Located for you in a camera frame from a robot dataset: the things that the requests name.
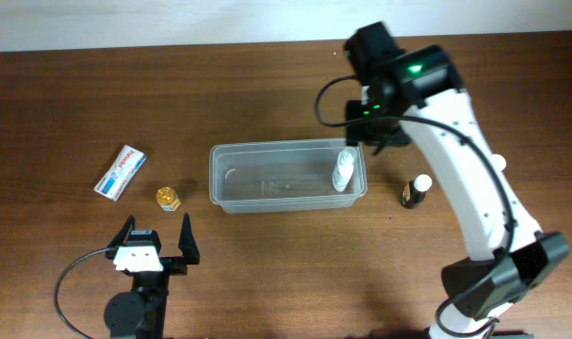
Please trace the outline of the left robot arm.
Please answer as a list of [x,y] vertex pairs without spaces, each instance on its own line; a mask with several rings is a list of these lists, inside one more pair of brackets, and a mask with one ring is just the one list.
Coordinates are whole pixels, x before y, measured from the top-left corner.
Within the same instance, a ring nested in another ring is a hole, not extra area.
[[132,279],[131,288],[110,299],[104,321],[112,338],[164,336],[169,283],[172,276],[188,273],[200,263],[190,217],[184,215],[178,243],[179,256],[161,256],[161,241],[154,230],[138,230],[129,217],[108,244],[106,259]]

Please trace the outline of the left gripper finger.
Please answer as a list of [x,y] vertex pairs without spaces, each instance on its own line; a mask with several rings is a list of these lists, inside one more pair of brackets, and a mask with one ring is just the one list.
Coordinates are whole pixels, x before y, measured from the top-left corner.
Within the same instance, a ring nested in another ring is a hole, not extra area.
[[109,248],[117,248],[123,245],[127,237],[135,229],[135,222],[136,222],[135,217],[133,215],[129,216],[124,225],[121,227],[118,233],[112,238],[112,240],[109,242],[107,246]]
[[190,216],[184,214],[181,232],[178,240],[178,249],[182,253],[183,259],[187,265],[199,265],[200,253],[192,232]]

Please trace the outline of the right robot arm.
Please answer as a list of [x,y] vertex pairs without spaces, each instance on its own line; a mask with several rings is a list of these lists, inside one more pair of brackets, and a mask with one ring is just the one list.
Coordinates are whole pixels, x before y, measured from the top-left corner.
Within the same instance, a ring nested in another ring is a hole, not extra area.
[[428,336],[491,336],[499,317],[568,256],[564,236],[541,229],[497,168],[466,86],[441,47],[408,53],[375,23],[358,29],[344,50],[368,96],[347,104],[348,143],[417,145],[462,230],[467,256],[442,269],[447,297]]

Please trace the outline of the white Panadol box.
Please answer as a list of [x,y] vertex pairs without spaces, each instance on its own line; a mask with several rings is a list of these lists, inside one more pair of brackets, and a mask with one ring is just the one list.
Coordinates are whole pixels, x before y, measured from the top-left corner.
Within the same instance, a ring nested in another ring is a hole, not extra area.
[[145,153],[124,145],[93,190],[103,197],[117,201],[146,159]]

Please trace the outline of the orange tube white cap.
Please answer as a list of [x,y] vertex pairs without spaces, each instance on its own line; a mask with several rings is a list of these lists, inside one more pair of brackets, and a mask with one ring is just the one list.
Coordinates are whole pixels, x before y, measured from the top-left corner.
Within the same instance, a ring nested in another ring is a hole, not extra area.
[[506,159],[500,154],[493,153],[491,161],[495,169],[498,171],[504,171],[507,166]]

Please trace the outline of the white dropper bottle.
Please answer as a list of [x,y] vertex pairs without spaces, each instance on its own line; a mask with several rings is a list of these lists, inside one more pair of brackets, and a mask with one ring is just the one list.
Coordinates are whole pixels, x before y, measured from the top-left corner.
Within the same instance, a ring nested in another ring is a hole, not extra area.
[[337,192],[343,192],[348,186],[356,158],[357,151],[353,147],[347,147],[339,153],[332,175],[333,186]]

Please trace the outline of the dark bottle white cap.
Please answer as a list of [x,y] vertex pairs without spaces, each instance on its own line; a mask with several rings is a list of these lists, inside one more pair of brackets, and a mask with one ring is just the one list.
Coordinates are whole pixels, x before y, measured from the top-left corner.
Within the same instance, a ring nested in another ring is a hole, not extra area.
[[427,191],[433,184],[428,174],[420,174],[407,183],[401,194],[401,203],[407,209],[417,208],[425,199]]

